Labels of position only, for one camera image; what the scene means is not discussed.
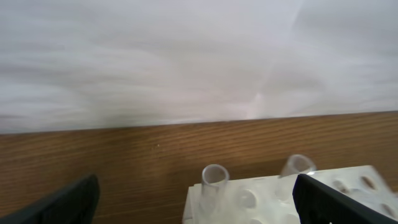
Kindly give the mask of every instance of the brown wooden surface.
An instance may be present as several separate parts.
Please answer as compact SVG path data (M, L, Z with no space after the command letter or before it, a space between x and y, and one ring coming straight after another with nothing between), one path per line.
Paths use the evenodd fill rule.
M276 175L294 153L319 169L374 165L398 190L397 148L398 113L2 135L0 215L93 172L94 224L180 223L206 165L232 179Z

